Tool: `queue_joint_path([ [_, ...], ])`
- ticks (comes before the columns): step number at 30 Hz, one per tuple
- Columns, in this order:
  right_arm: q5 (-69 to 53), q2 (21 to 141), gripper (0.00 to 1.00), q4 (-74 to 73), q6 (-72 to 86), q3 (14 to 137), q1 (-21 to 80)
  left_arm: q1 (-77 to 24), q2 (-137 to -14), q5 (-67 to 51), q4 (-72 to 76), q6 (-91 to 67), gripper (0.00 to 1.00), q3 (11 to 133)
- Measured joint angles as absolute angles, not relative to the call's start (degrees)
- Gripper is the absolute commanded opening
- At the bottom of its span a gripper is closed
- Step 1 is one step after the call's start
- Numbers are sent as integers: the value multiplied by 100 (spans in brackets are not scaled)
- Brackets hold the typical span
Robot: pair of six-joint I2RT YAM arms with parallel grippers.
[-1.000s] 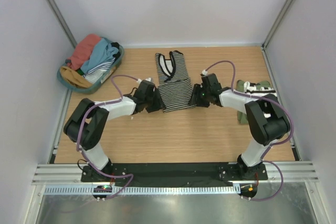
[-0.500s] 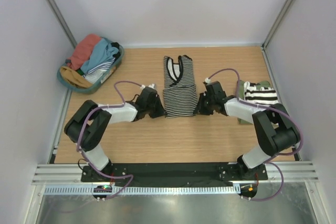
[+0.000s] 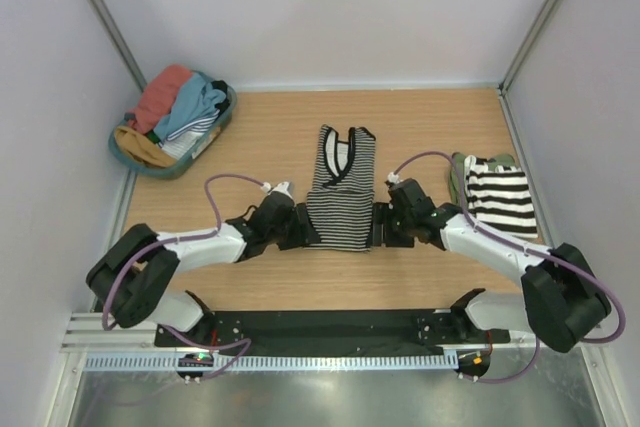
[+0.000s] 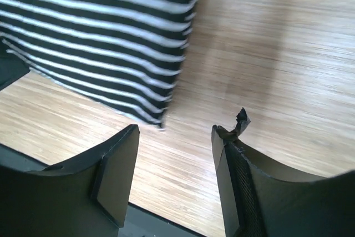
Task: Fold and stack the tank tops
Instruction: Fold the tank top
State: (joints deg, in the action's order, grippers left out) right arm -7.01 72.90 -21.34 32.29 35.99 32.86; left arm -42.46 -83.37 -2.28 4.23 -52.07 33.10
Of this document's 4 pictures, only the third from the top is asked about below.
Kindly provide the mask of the thin striped black tank top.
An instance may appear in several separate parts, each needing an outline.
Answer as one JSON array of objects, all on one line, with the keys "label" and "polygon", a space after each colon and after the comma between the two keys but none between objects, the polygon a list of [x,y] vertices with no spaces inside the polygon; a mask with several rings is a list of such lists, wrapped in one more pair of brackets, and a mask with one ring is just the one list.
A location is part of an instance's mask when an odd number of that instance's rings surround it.
[{"label": "thin striped black tank top", "polygon": [[376,137],[351,127],[342,139],[333,127],[320,129],[312,186],[306,207],[319,239],[315,250],[366,252],[375,196]]}]

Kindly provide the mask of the light blue garment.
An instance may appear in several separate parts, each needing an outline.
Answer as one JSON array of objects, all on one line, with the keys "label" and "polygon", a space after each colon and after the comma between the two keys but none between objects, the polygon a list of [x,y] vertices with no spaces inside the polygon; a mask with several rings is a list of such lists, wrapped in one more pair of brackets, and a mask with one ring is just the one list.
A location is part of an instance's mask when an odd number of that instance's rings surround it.
[{"label": "light blue garment", "polygon": [[194,71],[153,132],[161,142],[174,140],[189,130],[204,132],[229,104],[228,85],[224,81]]}]

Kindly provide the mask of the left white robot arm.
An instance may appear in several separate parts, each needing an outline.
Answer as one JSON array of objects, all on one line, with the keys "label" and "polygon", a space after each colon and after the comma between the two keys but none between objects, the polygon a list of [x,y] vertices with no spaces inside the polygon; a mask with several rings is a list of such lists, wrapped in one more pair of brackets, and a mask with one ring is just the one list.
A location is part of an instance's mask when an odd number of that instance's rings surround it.
[{"label": "left white robot arm", "polygon": [[212,323],[194,295],[169,290],[175,274],[243,262],[272,244],[290,250],[319,241],[306,205],[296,203],[291,185],[282,182],[259,206],[211,230],[158,233],[144,223],[134,225],[91,268],[86,284],[117,326],[152,321],[199,347],[210,339]]}]

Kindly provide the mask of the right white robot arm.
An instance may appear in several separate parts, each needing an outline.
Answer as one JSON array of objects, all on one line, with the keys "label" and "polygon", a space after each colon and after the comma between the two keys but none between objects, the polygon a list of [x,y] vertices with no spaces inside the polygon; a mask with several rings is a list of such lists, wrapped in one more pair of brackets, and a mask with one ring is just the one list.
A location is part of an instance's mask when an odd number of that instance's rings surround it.
[{"label": "right white robot arm", "polygon": [[534,245],[470,218],[457,205],[437,206],[414,179],[392,176],[386,184],[390,200],[375,207],[373,245],[432,245],[478,261],[521,289],[470,294],[450,319],[459,341],[472,343],[491,329],[520,331],[566,353],[610,314],[609,298],[576,247]]}]

